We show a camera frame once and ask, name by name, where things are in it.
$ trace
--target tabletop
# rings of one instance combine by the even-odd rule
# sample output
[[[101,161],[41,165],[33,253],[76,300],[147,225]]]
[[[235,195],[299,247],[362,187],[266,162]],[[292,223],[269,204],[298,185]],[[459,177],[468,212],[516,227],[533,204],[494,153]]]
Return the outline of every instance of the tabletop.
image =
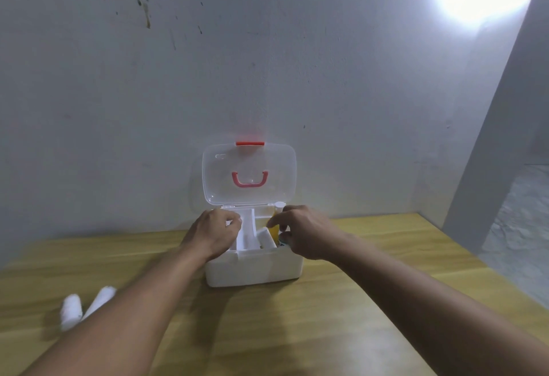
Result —
[[[334,222],[477,299],[549,343],[549,312],[418,214]],[[122,288],[185,232],[41,241],[0,271],[0,375],[59,337],[59,306]],[[178,304],[151,375],[433,375],[372,300],[337,267],[305,260],[294,281],[209,288],[203,271]]]

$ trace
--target white plastic box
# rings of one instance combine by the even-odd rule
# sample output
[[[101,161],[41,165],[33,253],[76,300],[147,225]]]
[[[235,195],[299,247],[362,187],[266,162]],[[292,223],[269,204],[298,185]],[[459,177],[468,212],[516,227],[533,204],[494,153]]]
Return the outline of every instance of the white plastic box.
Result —
[[[292,199],[296,179],[295,151],[288,145],[237,142],[212,145],[204,151],[204,197],[242,218],[230,249],[206,264],[209,286],[236,287],[301,276],[301,256],[289,246],[276,246],[265,232],[257,235],[275,213],[275,202]]]

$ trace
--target person's left hand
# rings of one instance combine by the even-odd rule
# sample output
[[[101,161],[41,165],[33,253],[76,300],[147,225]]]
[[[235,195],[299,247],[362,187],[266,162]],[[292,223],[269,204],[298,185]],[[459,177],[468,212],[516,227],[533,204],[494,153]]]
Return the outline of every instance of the person's left hand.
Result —
[[[223,255],[230,248],[241,226],[240,214],[234,211],[206,210],[189,228],[181,244],[188,245],[209,261]]]

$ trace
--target concrete floor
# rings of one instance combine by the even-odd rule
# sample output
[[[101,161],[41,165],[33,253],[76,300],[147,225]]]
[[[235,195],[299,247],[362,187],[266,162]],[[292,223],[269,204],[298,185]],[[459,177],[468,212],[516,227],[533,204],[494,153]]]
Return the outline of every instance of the concrete floor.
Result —
[[[549,309],[549,165],[525,165],[479,257]]]

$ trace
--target forearm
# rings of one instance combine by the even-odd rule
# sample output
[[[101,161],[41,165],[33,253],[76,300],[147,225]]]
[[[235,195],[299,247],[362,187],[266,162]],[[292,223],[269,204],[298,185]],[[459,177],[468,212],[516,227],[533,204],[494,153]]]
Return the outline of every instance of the forearm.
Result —
[[[439,375],[545,375],[548,348],[468,296],[356,237],[331,259]]]
[[[204,261],[185,246],[171,251],[69,331],[24,375],[147,374],[178,300]]]

